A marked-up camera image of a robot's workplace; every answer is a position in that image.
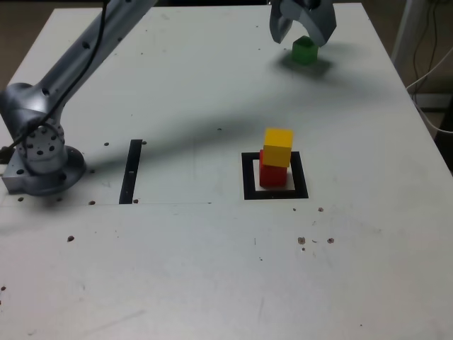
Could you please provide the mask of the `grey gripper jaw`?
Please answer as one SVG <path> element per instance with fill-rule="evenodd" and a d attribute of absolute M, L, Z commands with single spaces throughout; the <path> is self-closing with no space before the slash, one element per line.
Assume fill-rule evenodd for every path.
<path fill-rule="evenodd" d="M 271 1 L 270 33 L 277 44 L 284 40 L 293 20 L 291 1 Z"/>
<path fill-rule="evenodd" d="M 285 18 L 301 23 L 315 45 L 324 46 L 336 29 L 333 2 L 283 1 L 282 14 Z"/>

